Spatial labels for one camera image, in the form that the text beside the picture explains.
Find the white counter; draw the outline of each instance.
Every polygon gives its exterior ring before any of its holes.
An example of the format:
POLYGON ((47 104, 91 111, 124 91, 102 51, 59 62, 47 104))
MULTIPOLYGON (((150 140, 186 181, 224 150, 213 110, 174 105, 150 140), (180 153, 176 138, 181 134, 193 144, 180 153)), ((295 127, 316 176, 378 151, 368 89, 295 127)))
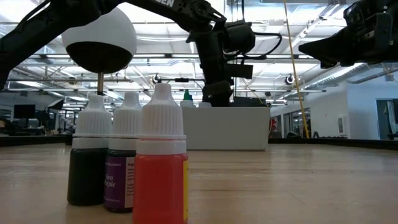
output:
POLYGON ((268 146, 270 108, 183 108, 187 149, 258 150, 268 146))

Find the black cable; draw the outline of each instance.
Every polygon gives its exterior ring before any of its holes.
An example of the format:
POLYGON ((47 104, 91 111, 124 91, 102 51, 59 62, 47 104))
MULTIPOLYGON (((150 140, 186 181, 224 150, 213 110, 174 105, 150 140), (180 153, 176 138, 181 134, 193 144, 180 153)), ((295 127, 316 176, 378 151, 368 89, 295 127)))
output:
POLYGON ((280 43, 282 43, 282 35, 278 34, 278 33, 259 33, 259 32, 255 32, 254 34, 262 35, 262 36, 269 36, 269 37, 278 37, 279 40, 278 40, 278 43, 271 50, 269 50, 267 53, 262 54, 260 56, 250 57, 250 56, 247 56, 246 54, 244 54, 243 57, 235 57, 235 58, 227 57, 226 61, 229 62, 231 60, 265 60, 265 59, 267 59, 267 55, 273 53, 273 51, 276 50, 276 48, 279 47, 280 43))
MULTIPOLYGON (((242 9, 242 19, 244 20, 244 0, 242 0, 241 4, 242 4, 242 6, 241 6, 241 9, 242 9)), ((278 43, 276 43, 276 45, 275 45, 271 50, 269 50, 267 53, 262 54, 262 55, 260 55, 260 56, 257 56, 257 57, 250 57, 250 56, 247 56, 246 54, 243 54, 243 57, 238 57, 238 55, 242 53, 242 52, 238 51, 238 52, 235 53, 235 54, 225 55, 226 61, 229 62, 229 61, 232 61, 232 60, 239 60, 239 59, 240 59, 240 60, 242 60, 242 61, 241 61, 241 65, 243 65, 245 60, 265 60, 265 59, 267 59, 267 55, 273 53, 273 51, 275 51, 276 48, 278 48, 279 45, 282 43, 282 35, 281 35, 281 34, 278 34, 278 33, 260 33, 260 32, 254 32, 254 34, 255 34, 255 35, 261 35, 261 36, 278 37, 279 40, 278 40, 278 43)))
POLYGON ((44 2, 40 3, 36 8, 34 8, 30 13, 28 13, 18 24, 17 27, 23 25, 28 19, 30 19, 34 14, 36 14, 39 10, 44 8, 48 3, 50 3, 50 0, 45 0, 44 2))

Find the security camera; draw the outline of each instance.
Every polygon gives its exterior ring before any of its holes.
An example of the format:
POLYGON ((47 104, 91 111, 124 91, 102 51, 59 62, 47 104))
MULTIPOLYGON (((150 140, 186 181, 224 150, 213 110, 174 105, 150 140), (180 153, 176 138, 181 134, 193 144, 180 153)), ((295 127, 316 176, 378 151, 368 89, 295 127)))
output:
POLYGON ((292 85, 294 82, 294 77, 292 75, 289 75, 285 78, 285 84, 286 85, 292 85))
POLYGON ((153 84, 158 84, 158 83, 160 83, 160 78, 159 78, 159 76, 156 74, 156 75, 154 75, 153 77, 152 77, 152 83, 153 84))

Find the orange bottle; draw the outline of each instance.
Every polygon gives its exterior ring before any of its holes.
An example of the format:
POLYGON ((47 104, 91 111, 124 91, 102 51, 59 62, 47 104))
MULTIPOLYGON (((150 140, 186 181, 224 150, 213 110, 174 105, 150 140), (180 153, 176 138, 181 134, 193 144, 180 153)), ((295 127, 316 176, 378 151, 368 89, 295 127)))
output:
POLYGON ((156 84, 142 108, 134 179, 134 224, 188 222, 188 157, 182 109, 169 84, 156 84))

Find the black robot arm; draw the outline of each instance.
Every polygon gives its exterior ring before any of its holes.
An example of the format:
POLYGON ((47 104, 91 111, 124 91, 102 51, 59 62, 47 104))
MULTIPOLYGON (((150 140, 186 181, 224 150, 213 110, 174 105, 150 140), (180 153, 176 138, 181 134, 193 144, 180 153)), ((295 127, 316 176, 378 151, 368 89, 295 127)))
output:
POLYGON ((45 44, 71 27, 95 21, 123 2, 172 19, 190 33, 187 42, 197 44, 206 80, 203 94, 215 106, 228 104, 231 77, 251 78, 250 65, 236 68, 224 59, 224 51, 246 53, 254 47, 251 24, 225 23, 226 18, 204 0, 51 0, 43 11, 0 39, 0 89, 10 71, 45 44))
POLYGON ((298 47, 321 61, 323 68, 340 63, 398 61, 398 1, 360 0, 344 11, 347 26, 335 35, 298 47))

